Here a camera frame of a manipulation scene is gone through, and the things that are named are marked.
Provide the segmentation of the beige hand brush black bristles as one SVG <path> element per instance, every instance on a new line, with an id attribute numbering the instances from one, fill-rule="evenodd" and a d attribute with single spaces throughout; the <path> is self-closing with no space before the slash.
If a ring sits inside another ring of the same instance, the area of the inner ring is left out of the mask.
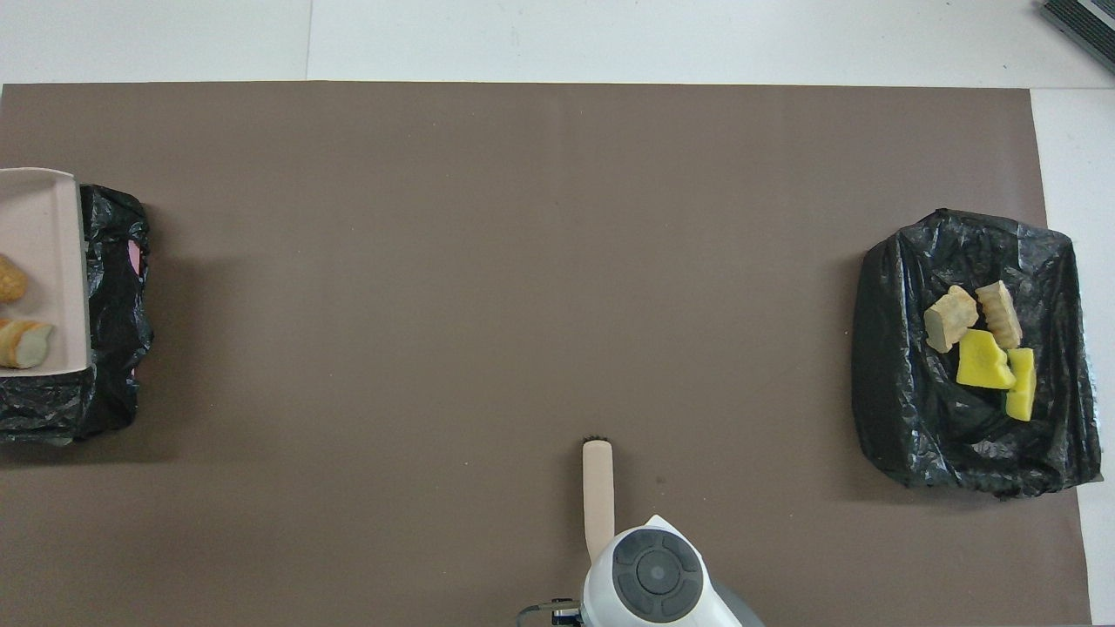
<path id="1" fill-rule="evenodd" d="M 615 536 L 614 455 L 603 436 L 582 445 L 583 533 L 590 563 L 595 563 Z"/>

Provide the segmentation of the striped croissant piece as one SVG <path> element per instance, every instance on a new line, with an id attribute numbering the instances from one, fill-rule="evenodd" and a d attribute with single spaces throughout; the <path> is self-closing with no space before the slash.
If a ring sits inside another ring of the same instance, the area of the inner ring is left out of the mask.
<path id="1" fill-rule="evenodd" d="M 963 287 L 949 286 L 947 293 L 924 310 L 925 343 L 935 353 L 951 353 L 978 318 L 976 299 Z"/>
<path id="2" fill-rule="evenodd" d="M 0 367 L 27 369 L 43 364 L 55 326 L 30 319 L 0 319 Z"/>
<path id="3" fill-rule="evenodd" d="M 1022 329 L 1014 306 L 1014 298 L 1002 280 L 975 290 L 989 332 L 1001 349 L 1021 346 Z"/>

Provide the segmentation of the yellow sponge piece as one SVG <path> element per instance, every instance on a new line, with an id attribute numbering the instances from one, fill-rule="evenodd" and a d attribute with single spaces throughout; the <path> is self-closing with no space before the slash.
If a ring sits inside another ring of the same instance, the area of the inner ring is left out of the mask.
<path id="1" fill-rule="evenodd" d="M 1008 361 L 1015 384 L 1006 393 L 1004 409 L 1017 421 L 1030 421 L 1037 389 L 1037 370 L 1034 349 L 1019 347 L 1007 350 Z"/>
<path id="2" fill-rule="evenodd" d="M 968 330 L 958 346 L 958 384 L 996 390 L 1014 388 L 1017 377 L 1009 367 L 1008 355 L 998 346 L 992 332 Z"/>

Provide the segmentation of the beige plastic dustpan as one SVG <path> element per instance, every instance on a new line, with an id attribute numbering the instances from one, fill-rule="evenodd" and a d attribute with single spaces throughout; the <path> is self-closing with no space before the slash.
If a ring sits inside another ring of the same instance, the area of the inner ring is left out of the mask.
<path id="1" fill-rule="evenodd" d="M 91 365 L 86 238 L 79 185 L 52 168 L 0 168 L 0 255 L 28 278 L 0 318 L 49 325 L 43 361 L 0 366 L 0 377 L 51 376 Z"/>

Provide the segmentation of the brown oval bread roll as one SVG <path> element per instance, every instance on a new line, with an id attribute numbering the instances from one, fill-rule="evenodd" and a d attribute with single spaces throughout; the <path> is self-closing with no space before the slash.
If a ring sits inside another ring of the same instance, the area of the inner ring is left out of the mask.
<path id="1" fill-rule="evenodd" d="M 0 303 L 20 301 L 27 293 L 29 277 L 7 255 L 0 253 Z"/>

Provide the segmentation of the black bag-lined bin pink patch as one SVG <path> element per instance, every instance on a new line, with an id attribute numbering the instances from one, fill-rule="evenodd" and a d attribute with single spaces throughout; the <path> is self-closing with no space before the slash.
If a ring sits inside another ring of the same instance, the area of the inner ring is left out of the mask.
<path id="1" fill-rule="evenodd" d="M 0 443 L 66 446 L 128 428 L 136 369 L 154 340 L 145 310 L 151 221 L 139 199 L 80 184 L 91 365 L 48 376 L 0 376 Z"/>

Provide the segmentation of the brown table mat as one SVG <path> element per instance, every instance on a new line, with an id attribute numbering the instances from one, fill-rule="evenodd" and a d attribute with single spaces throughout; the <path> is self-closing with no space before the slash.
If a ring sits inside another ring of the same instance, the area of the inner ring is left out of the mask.
<path id="1" fill-rule="evenodd" d="M 662 515 L 770 626 L 1090 623 L 1075 492 L 905 489 L 871 245 L 1043 225 L 1031 99 L 694 84 L 7 84 L 0 167 L 136 196 L 139 416 L 0 446 L 0 627 L 514 623 Z"/>

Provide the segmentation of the grey ribbed device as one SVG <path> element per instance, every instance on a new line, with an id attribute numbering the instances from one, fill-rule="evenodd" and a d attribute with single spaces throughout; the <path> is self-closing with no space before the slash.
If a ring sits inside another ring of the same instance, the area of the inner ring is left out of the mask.
<path id="1" fill-rule="evenodd" d="M 1115 74 L 1115 0 L 1038 0 L 1038 11 Z"/>

